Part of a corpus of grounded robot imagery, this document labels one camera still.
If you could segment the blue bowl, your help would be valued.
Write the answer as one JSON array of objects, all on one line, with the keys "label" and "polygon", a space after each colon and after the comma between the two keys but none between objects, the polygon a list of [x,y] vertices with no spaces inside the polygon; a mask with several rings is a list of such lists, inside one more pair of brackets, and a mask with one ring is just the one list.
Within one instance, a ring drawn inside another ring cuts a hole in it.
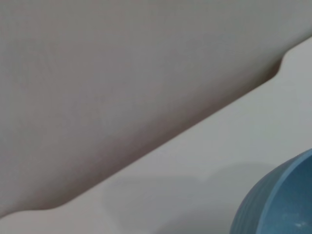
[{"label": "blue bowl", "polygon": [[312,234],[312,149],[276,167],[252,187],[229,234]]}]

